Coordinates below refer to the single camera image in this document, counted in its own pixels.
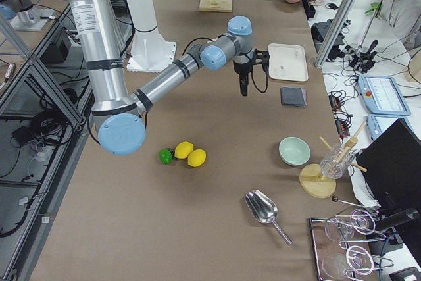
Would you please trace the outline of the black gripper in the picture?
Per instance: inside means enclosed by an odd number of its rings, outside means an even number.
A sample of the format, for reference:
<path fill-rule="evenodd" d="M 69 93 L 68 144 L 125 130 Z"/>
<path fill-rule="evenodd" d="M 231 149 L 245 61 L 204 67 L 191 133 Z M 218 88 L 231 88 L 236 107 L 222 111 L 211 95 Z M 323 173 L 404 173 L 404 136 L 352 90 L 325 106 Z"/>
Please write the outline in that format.
<path fill-rule="evenodd" d="M 239 75 L 239 87 L 242 96 L 248 96 L 249 77 L 248 74 L 253 71 L 255 65 L 261 65 L 263 71 L 268 75 L 269 52 L 254 49 L 242 55 L 236 55 L 233 58 L 234 71 Z"/>

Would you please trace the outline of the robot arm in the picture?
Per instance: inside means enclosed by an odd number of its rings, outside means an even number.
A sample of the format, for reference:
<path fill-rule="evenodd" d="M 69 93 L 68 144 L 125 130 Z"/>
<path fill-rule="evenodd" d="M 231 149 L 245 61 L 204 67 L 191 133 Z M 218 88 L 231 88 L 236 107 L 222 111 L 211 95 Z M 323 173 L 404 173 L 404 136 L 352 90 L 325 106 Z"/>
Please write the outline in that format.
<path fill-rule="evenodd" d="M 156 77 L 133 93 L 126 88 L 122 54 L 124 42 L 116 26 L 111 0 L 66 0 L 69 2 L 95 102 L 91 112 L 99 144 L 115 155 L 139 149 L 146 136 L 142 116 L 168 92 L 200 68 L 218 70 L 234 64 L 241 89 L 256 64 L 269 66 L 267 51 L 253 48 L 251 21 L 236 16 L 226 33 L 194 45 L 175 59 L 175 45 L 157 29 L 152 0 L 127 0 L 134 27 L 131 62 L 136 68 L 155 71 Z"/>

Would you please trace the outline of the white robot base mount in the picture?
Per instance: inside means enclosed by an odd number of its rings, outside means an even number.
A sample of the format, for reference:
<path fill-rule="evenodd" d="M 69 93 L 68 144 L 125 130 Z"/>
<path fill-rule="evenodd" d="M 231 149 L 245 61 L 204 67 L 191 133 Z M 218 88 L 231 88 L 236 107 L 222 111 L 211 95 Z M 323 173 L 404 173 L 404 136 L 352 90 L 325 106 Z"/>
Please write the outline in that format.
<path fill-rule="evenodd" d="M 176 43 L 159 32 L 153 0 L 126 0 L 134 26 L 127 69 L 132 72 L 161 72 L 174 60 Z"/>

